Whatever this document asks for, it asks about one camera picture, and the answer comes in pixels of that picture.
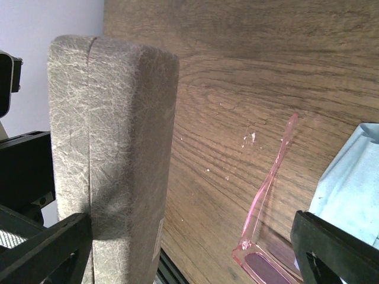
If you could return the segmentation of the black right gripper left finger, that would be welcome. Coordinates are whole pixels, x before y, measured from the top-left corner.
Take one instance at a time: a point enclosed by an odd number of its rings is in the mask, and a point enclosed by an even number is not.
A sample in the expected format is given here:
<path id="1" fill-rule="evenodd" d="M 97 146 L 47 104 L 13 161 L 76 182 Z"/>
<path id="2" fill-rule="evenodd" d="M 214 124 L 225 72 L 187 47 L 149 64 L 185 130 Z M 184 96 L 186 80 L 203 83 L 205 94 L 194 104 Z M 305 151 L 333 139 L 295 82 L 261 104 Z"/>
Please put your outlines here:
<path id="1" fill-rule="evenodd" d="M 1 283 L 81 283 L 92 248 L 91 220 L 76 213 L 1 253 Z"/>

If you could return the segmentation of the light blue cleaning cloth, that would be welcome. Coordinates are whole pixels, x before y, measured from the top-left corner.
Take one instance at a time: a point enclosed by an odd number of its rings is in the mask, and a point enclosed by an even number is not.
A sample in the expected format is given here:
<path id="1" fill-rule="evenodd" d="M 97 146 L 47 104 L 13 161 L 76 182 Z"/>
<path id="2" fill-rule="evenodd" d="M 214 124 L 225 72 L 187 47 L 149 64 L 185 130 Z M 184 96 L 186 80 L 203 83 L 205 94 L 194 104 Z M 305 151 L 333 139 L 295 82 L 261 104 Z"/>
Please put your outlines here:
<path id="1" fill-rule="evenodd" d="M 357 126 L 322 174 L 309 212 L 378 248 L 378 124 Z"/>

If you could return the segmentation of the pink sunglasses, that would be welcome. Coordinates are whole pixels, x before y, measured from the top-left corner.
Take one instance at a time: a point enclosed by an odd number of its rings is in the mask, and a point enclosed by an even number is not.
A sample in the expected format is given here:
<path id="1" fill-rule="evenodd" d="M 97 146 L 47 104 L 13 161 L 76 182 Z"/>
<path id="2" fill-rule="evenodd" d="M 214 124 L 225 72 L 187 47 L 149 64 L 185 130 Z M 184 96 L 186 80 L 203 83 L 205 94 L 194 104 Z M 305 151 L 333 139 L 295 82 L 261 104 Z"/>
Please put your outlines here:
<path id="1" fill-rule="evenodd" d="M 303 283 L 291 243 L 269 226 L 273 220 L 269 215 L 272 185 L 297 120 L 295 113 L 287 122 L 278 154 L 251 203 L 241 238 L 232 251 L 234 261 L 255 283 Z"/>

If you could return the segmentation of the grey sunglasses case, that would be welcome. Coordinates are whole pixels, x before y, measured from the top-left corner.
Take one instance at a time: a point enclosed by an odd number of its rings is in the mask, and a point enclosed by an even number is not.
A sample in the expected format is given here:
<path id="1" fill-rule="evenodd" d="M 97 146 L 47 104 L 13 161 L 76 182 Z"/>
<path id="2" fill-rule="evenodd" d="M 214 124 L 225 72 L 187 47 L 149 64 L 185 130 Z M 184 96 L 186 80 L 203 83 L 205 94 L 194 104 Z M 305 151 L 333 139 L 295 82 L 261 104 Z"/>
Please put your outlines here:
<path id="1" fill-rule="evenodd" d="M 178 57 L 114 38 L 61 35 L 50 44 L 47 74 L 57 215 L 91 219 L 83 283 L 152 283 Z"/>

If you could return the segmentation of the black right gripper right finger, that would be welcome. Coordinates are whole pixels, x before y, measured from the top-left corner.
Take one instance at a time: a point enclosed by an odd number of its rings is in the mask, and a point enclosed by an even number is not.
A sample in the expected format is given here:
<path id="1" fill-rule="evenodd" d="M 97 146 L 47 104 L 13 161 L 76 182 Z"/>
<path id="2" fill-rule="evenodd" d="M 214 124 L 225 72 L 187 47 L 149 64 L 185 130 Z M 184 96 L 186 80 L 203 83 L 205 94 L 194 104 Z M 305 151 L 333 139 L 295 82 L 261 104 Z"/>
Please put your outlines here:
<path id="1" fill-rule="evenodd" d="M 296 212 L 291 242 L 304 283 L 378 283 L 378 250 L 310 212 Z"/>

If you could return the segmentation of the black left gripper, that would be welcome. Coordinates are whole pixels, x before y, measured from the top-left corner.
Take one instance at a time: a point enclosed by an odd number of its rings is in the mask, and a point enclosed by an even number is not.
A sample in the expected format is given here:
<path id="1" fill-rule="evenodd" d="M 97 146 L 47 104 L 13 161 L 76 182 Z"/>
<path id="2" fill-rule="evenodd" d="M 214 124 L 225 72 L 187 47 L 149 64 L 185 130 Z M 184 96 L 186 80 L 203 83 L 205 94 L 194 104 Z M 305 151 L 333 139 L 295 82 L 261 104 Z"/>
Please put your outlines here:
<path id="1" fill-rule="evenodd" d="M 1 140 L 1 205 L 43 225 L 41 210 L 55 199 L 50 132 Z"/>

